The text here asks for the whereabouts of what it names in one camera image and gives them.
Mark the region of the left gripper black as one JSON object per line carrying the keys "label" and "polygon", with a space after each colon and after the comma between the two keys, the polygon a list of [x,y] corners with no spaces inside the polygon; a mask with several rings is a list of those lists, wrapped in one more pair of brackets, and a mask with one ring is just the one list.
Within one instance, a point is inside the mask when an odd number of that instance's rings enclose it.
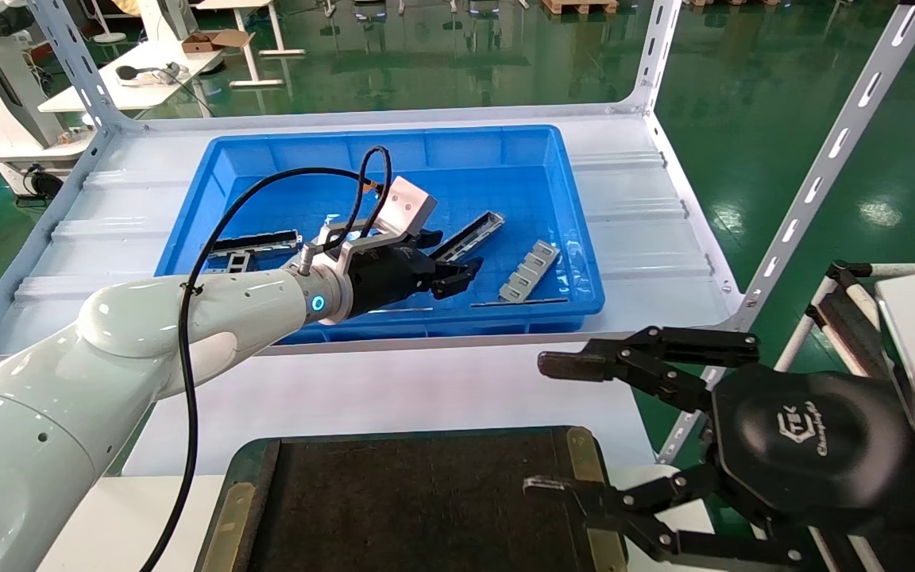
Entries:
{"label": "left gripper black", "polygon": [[346,276],[351,284],[352,303],[346,318],[368,314],[374,309],[399,303],[432,281],[432,296],[444,300],[465,292],[478,275],[483,258],[465,263],[436,263],[420,249],[433,249],[443,239],[442,230],[422,229],[414,246],[395,243],[361,251],[352,257]]}

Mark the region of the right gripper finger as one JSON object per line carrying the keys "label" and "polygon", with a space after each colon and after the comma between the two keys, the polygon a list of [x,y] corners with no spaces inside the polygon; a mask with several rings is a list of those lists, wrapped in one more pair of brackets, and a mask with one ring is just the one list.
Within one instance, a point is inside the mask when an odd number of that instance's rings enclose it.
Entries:
{"label": "right gripper finger", "polygon": [[680,412],[709,412],[707,383],[680,363],[736,369],[759,361],[759,338],[730,330],[649,327],[622,339],[591,339],[580,351],[544,351],[539,373],[569,381],[623,381]]}

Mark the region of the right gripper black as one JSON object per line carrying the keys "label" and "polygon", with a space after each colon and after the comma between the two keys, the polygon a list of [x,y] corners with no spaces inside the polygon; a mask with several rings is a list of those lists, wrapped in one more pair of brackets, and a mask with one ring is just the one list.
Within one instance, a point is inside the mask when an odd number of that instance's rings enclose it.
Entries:
{"label": "right gripper black", "polygon": [[752,363],[719,381],[709,405],[714,445],[707,459],[715,467],[697,465],[630,489],[538,475],[524,478],[523,491],[575,507],[586,528],[615,532],[656,562],[802,571],[794,543],[675,530],[657,516],[723,492],[759,521],[870,528],[882,521],[915,446],[892,384],[849,373],[782,373]]}

